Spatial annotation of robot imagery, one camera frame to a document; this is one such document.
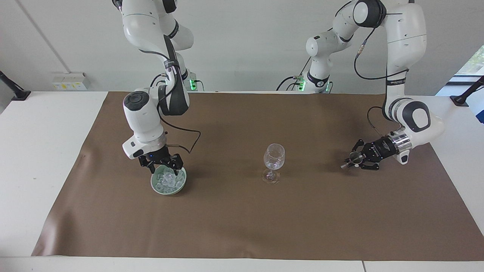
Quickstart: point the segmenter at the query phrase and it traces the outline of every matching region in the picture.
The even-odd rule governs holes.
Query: brown table cover
[[[108,94],[33,256],[484,260],[484,237],[430,145],[406,166],[340,169],[359,138],[378,138],[366,111],[383,96],[192,93],[188,112],[167,119],[203,134],[191,155],[171,149],[188,179],[161,196],[121,148],[132,135],[126,94]],[[371,116],[383,133],[398,127]],[[169,144],[197,136],[165,127]],[[287,153],[277,185],[261,179],[271,143]]]

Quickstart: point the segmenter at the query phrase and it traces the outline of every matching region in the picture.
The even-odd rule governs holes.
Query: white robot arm
[[[378,163],[391,156],[406,164],[410,150],[430,142],[444,131],[442,120],[430,112],[426,104],[405,96],[406,74],[422,58],[426,49],[427,33],[422,8],[414,0],[383,2],[348,2],[337,12],[331,30],[310,38],[306,43],[313,61],[310,70],[304,73],[304,90],[321,92],[328,83],[333,66],[330,55],[348,48],[359,27],[375,29],[383,26],[387,30],[387,76],[366,78],[358,75],[365,79],[386,79],[382,113],[388,120],[401,124],[401,128],[372,143],[359,140],[342,168],[355,166],[378,170]]]
[[[113,0],[121,11],[124,34],[141,52],[156,55],[164,64],[166,85],[137,89],[123,101],[124,113],[134,135],[123,144],[130,159],[154,173],[154,165],[166,165],[177,174],[183,167],[179,154],[170,155],[160,114],[182,115],[190,105],[184,86],[189,74],[175,49],[193,45],[193,34],[181,26],[171,12],[176,0]]]

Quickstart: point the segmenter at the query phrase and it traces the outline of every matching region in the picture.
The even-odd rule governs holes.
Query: wall outlet
[[[53,74],[52,85],[58,91],[87,91],[90,82],[84,73]]]
[[[58,90],[58,91],[67,90],[67,86],[64,85],[63,80],[64,80],[63,76],[62,77],[61,76],[55,77],[52,80],[52,85],[54,85],[54,88],[56,88],[56,90]]]
[[[189,76],[185,80],[185,87],[187,91],[198,91],[198,85],[195,82],[197,80],[197,75],[189,71]]]

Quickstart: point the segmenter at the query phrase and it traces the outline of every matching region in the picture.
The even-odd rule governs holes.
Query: green bowl
[[[179,191],[181,191],[183,189],[183,187],[185,186],[185,182],[186,182],[186,171],[185,171],[184,167],[182,167],[181,170],[178,173],[178,176],[180,176],[180,175],[184,176],[183,180],[181,180],[181,182],[177,181],[175,187],[172,187],[172,188],[170,188],[166,185],[156,186],[159,182],[158,179],[157,179],[158,174],[163,175],[164,173],[174,174],[175,172],[173,171],[173,169],[171,169],[167,166],[164,166],[164,165],[159,166],[154,171],[154,173],[151,175],[151,187],[153,188],[153,190],[155,192],[159,193],[160,195],[164,195],[164,196],[172,196],[172,195],[178,193]]]

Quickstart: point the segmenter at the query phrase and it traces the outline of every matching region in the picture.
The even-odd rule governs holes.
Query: ice cube
[[[175,178],[176,182],[180,182],[180,181],[183,181],[185,179],[185,176],[183,176],[183,174],[180,172],[180,174],[178,174],[178,176]]]
[[[163,184],[161,184],[161,182],[158,182],[156,185],[155,185],[155,189],[158,190],[158,191],[161,191],[163,189]]]
[[[175,182],[175,174],[173,173],[164,173],[163,174],[163,179],[162,179],[162,184],[165,186],[170,186]]]

